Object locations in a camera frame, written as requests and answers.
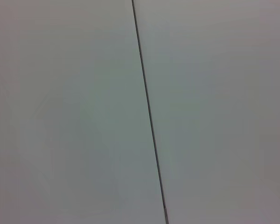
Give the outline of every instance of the white panel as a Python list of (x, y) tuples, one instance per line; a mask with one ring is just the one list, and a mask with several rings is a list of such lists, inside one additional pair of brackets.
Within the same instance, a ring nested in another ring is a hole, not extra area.
[(165, 222), (130, 0), (0, 0), (0, 224)]
[(135, 2), (170, 224), (280, 224), (280, 1)]

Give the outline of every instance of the gray surface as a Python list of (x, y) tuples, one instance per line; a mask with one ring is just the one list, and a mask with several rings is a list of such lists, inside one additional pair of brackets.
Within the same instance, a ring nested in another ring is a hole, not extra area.
[(280, 224), (280, 1), (135, 3), (170, 224)]
[(0, 0), (0, 224), (163, 224), (130, 0)]

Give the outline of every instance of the dark line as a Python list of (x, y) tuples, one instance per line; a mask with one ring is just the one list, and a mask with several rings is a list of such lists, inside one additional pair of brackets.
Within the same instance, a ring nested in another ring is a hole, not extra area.
[(154, 153), (155, 153), (155, 158), (156, 158), (156, 161), (157, 161), (158, 178), (159, 178), (160, 191), (161, 191), (161, 194), (162, 194), (163, 207), (164, 207), (164, 213), (165, 213), (165, 221), (166, 221), (166, 224), (169, 224), (167, 207), (166, 207), (166, 203), (165, 203), (165, 195), (164, 195), (162, 176), (161, 176), (160, 168), (159, 168), (157, 144), (156, 144), (156, 141), (155, 141), (155, 134), (154, 134), (154, 128), (153, 128), (153, 122), (152, 122), (151, 108), (150, 108), (150, 102), (149, 102), (149, 96), (148, 96), (147, 81), (146, 81), (146, 75), (145, 75), (145, 69), (144, 69), (144, 63), (143, 63), (143, 55), (142, 55), (142, 48), (141, 48), (141, 43), (140, 43), (138, 23), (137, 23), (137, 19), (136, 19), (136, 9), (135, 9), (134, 0), (131, 0), (131, 3), (132, 3), (132, 9), (133, 9), (134, 18), (135, 18), (136, 37), (137, 37), (138, 45), (139, 45), (141, 66), (142, 66), (144, 85), (145, 85), (145, 92), (146, 92), (146, 98), (147, 98), (147, 104), (148, 104), (148, 113), (149, 113), (149, 119), (150, 119), (150, 126), (151, 126), (151, 132), (152, 132), (153, 145), (154, 145)]

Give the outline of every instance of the white wall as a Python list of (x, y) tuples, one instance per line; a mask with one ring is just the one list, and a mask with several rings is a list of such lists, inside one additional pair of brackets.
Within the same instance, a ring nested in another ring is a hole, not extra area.
[(130, 0), (0, 0), (9, 223), (164, 223)]
[(171, 224), (280, 224), (280, 1), (135, 0)]

